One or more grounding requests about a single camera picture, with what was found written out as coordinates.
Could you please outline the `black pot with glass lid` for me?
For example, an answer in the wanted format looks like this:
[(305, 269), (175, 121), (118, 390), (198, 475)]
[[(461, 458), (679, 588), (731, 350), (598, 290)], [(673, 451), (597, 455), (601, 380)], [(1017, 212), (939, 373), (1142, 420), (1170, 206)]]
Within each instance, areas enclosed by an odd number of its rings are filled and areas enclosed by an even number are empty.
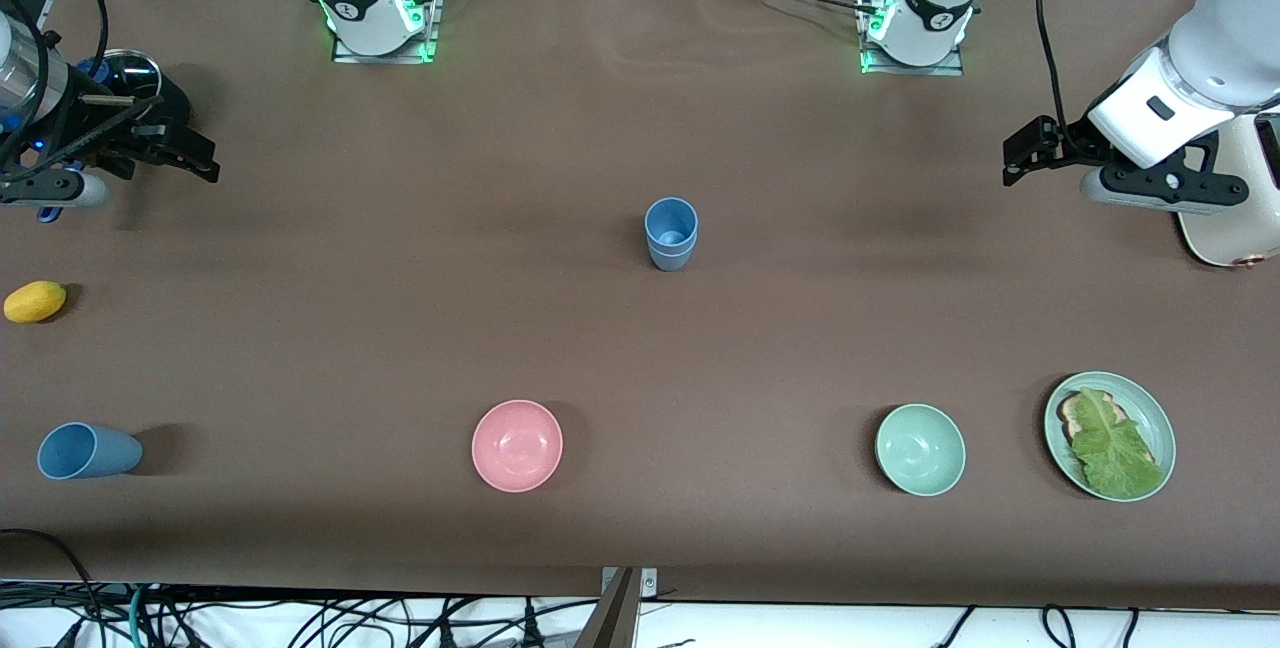
[[(91, 59), (79, 61), (70, 70), (70, 79), (63, 97), (74, 91), (119, 96), (132, 95), (140, 99), (159, 95), (165, 99), (165, 102), (146, 111), (143, 118), (140, 119), (141, 123), (143, 120), (147, 124), (178, 123), (188, 126), (195, 131), (192, 124), (195, 110), (188, 95), (150, 56), (132, 50), (132, 47), (110, 47), (101, 63), (95, 63)], [(44, 124), (37, 131), (31, 146), (38, 152), (38, 172), (55, 168), (55, 111), (51, 111), (44, 119)], [(81, 168), (81, 165), (76, 164), (73, 170), (93, 174), (104, 182), (106, 177), (113, 177), (108, 173), (104, 164), (91, 168)], [(36, 222), (51, 224), (68, 209), (35, 210)]]

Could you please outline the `cream toaster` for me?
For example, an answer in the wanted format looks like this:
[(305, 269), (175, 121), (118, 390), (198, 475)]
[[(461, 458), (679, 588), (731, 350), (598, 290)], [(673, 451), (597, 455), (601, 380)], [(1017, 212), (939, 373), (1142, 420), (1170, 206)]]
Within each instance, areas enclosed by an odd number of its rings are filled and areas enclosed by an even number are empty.
[(1280, 106), (1221, 127), (1213, 172), (1243, 179), (1248, 197), (1215, 215), (1179, 214), (1190, 254), (1217, 268), (1248, 268), (1280, 255)]

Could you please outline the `yellow lemon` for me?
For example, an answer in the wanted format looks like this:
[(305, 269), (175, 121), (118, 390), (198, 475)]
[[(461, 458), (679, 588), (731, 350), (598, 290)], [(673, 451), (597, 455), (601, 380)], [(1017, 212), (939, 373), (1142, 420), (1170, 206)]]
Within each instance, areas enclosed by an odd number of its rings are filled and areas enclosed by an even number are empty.
[(14, 324), (35, 324), (55, 316), (67, 302), (67, 288), (56, 282), (31, 282), (3, 302), (4, 318)]

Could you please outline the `toast slice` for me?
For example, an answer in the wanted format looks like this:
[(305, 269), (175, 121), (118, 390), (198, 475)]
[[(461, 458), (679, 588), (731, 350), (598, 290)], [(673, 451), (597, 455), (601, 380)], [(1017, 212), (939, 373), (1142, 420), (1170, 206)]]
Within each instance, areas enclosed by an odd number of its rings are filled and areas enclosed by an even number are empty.
[(1084, 465), (1155, 465), (1137, 421), (1111, 393), (1079, 389), (1059, 406), (1059, 416), (1073, 452)]

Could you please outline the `light green plate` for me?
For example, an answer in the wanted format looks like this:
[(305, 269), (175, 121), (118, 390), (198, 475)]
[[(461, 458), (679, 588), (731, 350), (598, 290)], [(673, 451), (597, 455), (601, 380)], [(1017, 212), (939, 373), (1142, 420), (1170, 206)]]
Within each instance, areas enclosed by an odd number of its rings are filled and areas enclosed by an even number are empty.
[[(1106, 498), (1085, 484), (1082, 466), (1071, 451), (1065, 435), (1062, 419), (1059, 416), (1059, 406), (1071, 393), (1083, 388), (1094, 388), (1111, 393), (1129, 416), (1137, 421), (1138, 430), (1153, 453), (1156, 464), (1165, 471), (1165, 479), (1155, 492), (1139, 499), (1121, 501)], [(1146, 388), (1126, 377), (1114, 373), (1085, 371), (1062, 379), (1044, 401), (1043, 434), (1050, 456), (1062, 475), (1087, 494), (1110, 502), (1132, 503), (1157, 494), (1169, 483), (1176, 465), (1178, 444), (1172, 425), (1164, 407)]]

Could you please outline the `green lettuce leaf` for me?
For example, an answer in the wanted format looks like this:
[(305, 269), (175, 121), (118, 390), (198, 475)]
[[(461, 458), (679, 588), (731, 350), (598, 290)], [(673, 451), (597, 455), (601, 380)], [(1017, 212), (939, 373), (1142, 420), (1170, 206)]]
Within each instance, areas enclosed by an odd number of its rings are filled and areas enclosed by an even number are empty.
[(1071, 452), (1092, 490), (1106, 498), (1130, 501), (1160, 488), (1165, 471), (1156, 464), (1137, 421), (1110, 393), (1078, 391), (1064, 401), (1060, 414)]

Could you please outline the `light green bowl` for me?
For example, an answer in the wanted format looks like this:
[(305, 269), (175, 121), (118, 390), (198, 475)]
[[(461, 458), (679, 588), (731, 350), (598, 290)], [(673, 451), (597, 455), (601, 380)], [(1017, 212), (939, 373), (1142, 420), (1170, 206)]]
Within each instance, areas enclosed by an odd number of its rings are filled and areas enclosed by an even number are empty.
[(874, 455), (882, 474), (910, 496), (937, 497), (952, 490), (966, 466), (957, 424), (923, 403), (890, 410), (876, 432)]

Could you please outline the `brown table cover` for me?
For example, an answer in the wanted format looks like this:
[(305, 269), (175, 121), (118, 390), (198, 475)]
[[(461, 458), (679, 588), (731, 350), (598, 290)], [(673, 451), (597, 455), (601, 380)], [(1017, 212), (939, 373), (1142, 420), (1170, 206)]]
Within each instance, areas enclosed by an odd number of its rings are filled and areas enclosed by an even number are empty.
[[(0, 528), (91, 576), (681, 601), (1280, 608), (1280, 268), (1215, 271), (1171, 216), (1000, 179), (1048, 111), (1034, 0), (979, 0), (959, 78), (861, 74), (800, 0), (445, 0), (429, 65), (338, 65), (306, 0), (106, 0), (218, 146), (210, 186), (0, 209)], [(699, 216), (684, 269), (643, 227)], [(1065, 378), (1164, 407), (1165, 488), (1094, 498), (1044, 444)], [(564, 448), (477, 475), (529, 400)], [(959, 426), (937, 497), (879, 470), (901, 405)], [(129, 473), (36, 465), (65, 423)]]

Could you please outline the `pink bowl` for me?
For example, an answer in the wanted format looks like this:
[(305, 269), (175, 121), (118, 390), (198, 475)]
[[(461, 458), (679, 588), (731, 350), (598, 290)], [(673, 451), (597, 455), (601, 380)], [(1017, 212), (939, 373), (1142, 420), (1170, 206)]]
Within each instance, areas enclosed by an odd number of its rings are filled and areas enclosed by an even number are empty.
[(509, 400), (480, 417), (470, 452), (484, 483), (518, 494), (538, 489), (554, 475), (563, 448), (561, 424), (549, 409), (529, 400)]

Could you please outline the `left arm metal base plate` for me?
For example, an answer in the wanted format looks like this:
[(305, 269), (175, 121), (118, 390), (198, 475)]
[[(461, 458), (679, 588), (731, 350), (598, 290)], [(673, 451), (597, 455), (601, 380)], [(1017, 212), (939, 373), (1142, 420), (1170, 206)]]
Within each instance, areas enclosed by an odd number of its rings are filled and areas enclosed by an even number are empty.
[(863, 13), (858, 18), (858, 37), (860, 50), (861, 73), (884, 73), (896, 76), (918, 77), (961, 77), (963, 58), (960, 47), (955, 45), (940, 63), (929, 67), (913, 67), (891, 58), (886, 47), (874, 42), (878, 33), (884, 29), (887, 19), (892, 13), (893, 0), (854, 0), (856, 6), (870, 6), (870, 13)]

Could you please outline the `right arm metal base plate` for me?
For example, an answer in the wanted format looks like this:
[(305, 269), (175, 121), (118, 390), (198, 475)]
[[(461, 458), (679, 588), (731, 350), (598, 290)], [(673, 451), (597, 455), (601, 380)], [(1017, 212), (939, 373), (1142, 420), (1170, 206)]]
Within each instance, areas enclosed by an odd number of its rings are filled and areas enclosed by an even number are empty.
[[(332, 33), (332, 61), (349, 65), (426, 65), (434, 61), (440, 33), (445, 0), (385, 0), (385, 5), (396, 14), (393, 22), (374, 19), (356, 23), (357, 29), (351, 29), (355, 22), (339, 19), (338, 15), (324, 5), (326, 28)], [(369, 54), (360, 53), (346, 41), (347, 37), (356, 36), (360, 44), (365, 44), (367, 35), (375, 35), (379, 44), (384, 45), (390, 38), (402, 36), (402, 41), (387, 51)]]

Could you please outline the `metal bracket with dark beam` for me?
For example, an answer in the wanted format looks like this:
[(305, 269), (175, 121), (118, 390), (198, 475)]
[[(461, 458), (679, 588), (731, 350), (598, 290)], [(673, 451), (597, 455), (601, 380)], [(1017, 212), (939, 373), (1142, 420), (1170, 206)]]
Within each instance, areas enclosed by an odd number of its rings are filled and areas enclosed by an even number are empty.
[(634, 648), (640, 603), (654, 598), (655, 567), (604, 567), (596, 602), (573, 648)]

